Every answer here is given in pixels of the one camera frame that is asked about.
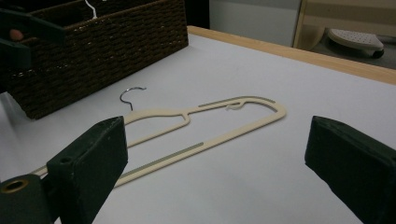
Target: wicker basket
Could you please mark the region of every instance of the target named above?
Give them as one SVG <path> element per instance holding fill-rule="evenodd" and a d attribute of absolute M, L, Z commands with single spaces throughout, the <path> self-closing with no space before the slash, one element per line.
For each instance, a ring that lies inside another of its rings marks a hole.
<path fill-rule="evenodd" d="M 65 45 L 28 38 L 22 44 L 32 50 L 30 69 L 0 64 L 2 85 L 27 117 L 40 119 L 188 46 L 183 0 L 90 4 L 98 19 L 84 1 L 33 12 L 64 26 Z"/>

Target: hanger hook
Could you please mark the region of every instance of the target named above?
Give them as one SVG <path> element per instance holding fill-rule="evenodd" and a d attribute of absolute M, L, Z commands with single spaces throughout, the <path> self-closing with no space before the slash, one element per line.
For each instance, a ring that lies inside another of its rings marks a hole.
<path fill-rule="evenodd" d="M 145 90 L 145 89 L 146 89 L 146 87 L 132 87 L 132 88 L 129 88 L 128 90 L 122 92 L 122 94 L 121 94 L 121 96 L 120 96 L 120 100 L 121 100 L 123 103 L 125 103 L 125 104 L 127 104 L 127 105 L 130 105 L 130 106 L 131 106 L 131 110 L 133 111 L 134 108 L 132 107 L 132 103 L 131 103 L 131 102 L 128 102 L 128 101 L 122 100 L 122 95 L 125 94 L 125 92 L 127 92 L 127 91 L 131 91 L 131 90 L 141 90 L 141 91 L 143 91 L 143 90 Z"/>

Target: white wall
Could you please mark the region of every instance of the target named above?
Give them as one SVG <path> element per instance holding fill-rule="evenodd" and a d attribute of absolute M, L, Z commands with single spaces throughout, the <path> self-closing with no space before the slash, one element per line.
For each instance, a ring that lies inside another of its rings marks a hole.
<path fill-rule="evenodd" d="M 301 0 L 210 0 L 210 28 L 292 46 Z"/>

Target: white table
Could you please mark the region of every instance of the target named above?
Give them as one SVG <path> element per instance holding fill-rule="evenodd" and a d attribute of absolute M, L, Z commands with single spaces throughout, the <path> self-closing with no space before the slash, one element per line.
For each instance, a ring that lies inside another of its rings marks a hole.
<path fill-rule="evenodd" d="M 0 95 L 0 178 L 33 171 L 94 123 L 134 109 L 185 108 L 243 95 L 288 109 L 276 123 L 113 190 L 94 223 L 361 223 L 304 165 L 314 115 L 337 119 L 396 148 L 396 87 L 255 49 L 190 35 L 185 49 L 39 120 Z M 181 130 L 129 149 L 126 170 L 261 118 L 246 105 L 192 115 Z M 145 119 L 128 140 L 181 119 Z"/>

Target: beige plastic hanger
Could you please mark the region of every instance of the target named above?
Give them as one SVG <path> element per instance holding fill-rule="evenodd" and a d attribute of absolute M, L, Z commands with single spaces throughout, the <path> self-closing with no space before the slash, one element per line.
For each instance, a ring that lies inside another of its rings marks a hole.
<path fill-rule="evenodd" d="M 179 110 L 175 110 L 175 109 L 147 109 L 147 110 L 141 110 L 141 111 L 133 111 L 129 115 L 124 116 L 125 125 L 128 125 L 129 123 L 140 120 L 140 119 L 155 118 L 155 117 L 181 116 L 184 119 L 181 123 L 169 128 L 169 129 L 166 129 L 161 132 L 140 138 L 136 141 L 133 141 L 132 143 L 129 143 L 128 147 L 132 147 L 132 146 L 141 144 L 143 142 L 146 142 L 152 138 L 161 136 L 166 133 L 170 133 L 176 129 L 186 126 L 191 121 L 191 118 L 189 116 L 190 114 L 198 113 L 198 112 L 202 112 L 202 111 L 206 111 L 206 110 L 211 110 L 211 109 L 216 109 L 216 108 L 220 108 L 220 107 L 225 107 L 226 109 L 239 109 L 239 108 L 242 108 L 247 103 L 253 103 L 253 104 L 258 104 L 258 105 L 263 105 L 263 106 L 269 107 L 270 109 L 274 110 L 275 113 L 270 116 L 266 116 L 262 119 L 258 119 L 254 122 L 249 123 L 249 124 L 246 124 L 246 125 L 239 127 L 237 129 L 234 129 L 230 132 L 227 132 L 223 135 L 215 137 L 215 138 L 208 140 L 206 142 L 196 144 L 192 147 L 188 147 L 186 149 L 180 150 L 179 152 L 173 153 L 171 155 L 168 155 L 166 157 L 163 157 L 161 159 L 153 161 L 147 165 L 133 169 L 132 171 L 121 175 L 120 179 L 117 181 L 114 188 L 121 186 L 123 184 L 126 184 L 132 180 L 135 180 L 142 175 L 147 175 L 147 174 L 152 173 L 156 170 L 159 170 L 159 169 L 163 168 L 164 166 L 170 165 L 176 161 L 181 161 L 185 158 L 188 158 L 189 156 L 195 155 L 199 152 L 202 152 L 209 148 L 212 148 L 212 147 L 215 147 L 222 143 L 225 143 L 227 141 L 230 141 L 233 138 L 238 137 L 242 134 L 249 133 L 249 132 L 256 130 L 264 125 L 267 125 L 267 124 L 272 123 L 276 120 L 282 119 L 283 117 L 286 116 L 286 109 L 282 105 L 280 105 L 270 99 L 256 97 L 256 96 L 243 96 L 243 97 L 236 97 L 236 98 L 232 98 L 232 99 L 228 99 L 228 100 L 218 101 L 218 102 L 211 103 L 211 104 L 198 105 L 196 107 L 187 108 L 187 109 L 179 109 Z M 41 167 L 41 168 L 33 171 L 32 174 L 44 175 L 46 172 L 47 172 L 47 167 L 44 166 L 44 167 Z"/>

